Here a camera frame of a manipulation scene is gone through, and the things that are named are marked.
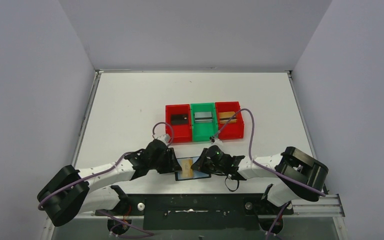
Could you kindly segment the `black leather card holder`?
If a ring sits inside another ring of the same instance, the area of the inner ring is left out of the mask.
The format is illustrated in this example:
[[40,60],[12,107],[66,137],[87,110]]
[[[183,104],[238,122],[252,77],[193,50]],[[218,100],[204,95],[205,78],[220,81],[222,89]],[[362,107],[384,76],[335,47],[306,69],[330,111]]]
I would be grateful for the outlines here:
[[198,156],[194,156],[177,159],[177,163],[181,167],[181,170],[176,171],[174,174],[175,180],[177,182],[211,178],[211,175],[208,173],[203,173],[192,169],[192,165],[197,162],[198,158]]

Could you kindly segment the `black credit card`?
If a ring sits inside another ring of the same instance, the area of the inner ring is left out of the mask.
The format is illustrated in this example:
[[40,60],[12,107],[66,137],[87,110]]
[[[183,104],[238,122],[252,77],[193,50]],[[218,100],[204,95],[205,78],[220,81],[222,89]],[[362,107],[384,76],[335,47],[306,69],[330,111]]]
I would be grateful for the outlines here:
[[172,114],[170,116],[170,124],[172,126],[188,125],[189,115],[188,114]]

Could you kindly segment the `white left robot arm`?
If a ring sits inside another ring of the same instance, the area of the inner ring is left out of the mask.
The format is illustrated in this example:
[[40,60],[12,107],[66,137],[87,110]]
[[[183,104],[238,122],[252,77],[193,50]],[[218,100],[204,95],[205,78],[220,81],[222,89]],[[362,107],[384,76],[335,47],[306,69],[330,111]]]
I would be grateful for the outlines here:
[[116,162],[96,167],[61,168],[37,195],[38,209],[46,212],[56,227],[80,213],[95,210],[123,211],[128,196],[117,185],[145,176],[181,171],[174,149],[164,140],[154,139],[146,148],[124,153]]

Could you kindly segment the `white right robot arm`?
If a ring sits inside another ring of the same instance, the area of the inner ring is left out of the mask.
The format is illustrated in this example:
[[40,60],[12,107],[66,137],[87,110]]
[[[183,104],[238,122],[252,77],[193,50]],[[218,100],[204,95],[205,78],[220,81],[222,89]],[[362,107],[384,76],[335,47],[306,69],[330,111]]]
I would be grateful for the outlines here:
[[317,202],[325,197],[323,187],[329,172],[325,164],[293,146],[252,159],[227,154],[216,144],[204,148],[191,169],[234,181],[270,179],[264,199],[277,207],[297,199]]

